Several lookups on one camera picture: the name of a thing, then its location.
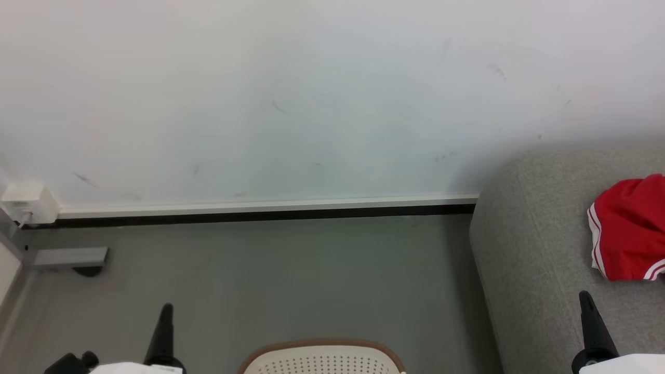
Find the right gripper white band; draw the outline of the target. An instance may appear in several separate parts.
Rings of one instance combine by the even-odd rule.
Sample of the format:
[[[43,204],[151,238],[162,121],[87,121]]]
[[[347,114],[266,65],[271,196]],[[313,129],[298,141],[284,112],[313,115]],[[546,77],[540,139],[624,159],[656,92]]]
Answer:
[[[579,292],[583,349],[571,363],[573,373],[664,373],[663,354],[619,356],[588,291]]]

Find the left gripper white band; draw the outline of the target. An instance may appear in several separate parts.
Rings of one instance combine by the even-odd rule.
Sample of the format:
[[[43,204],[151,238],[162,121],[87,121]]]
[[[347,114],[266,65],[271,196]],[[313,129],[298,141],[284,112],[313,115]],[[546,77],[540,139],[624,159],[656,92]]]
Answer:
[[[145,355],[144,364],[118,362],[100,364],[90,373],[187,373],[187,370],[174,355],[174,306],[166,303],[157,319],[156,328]]]

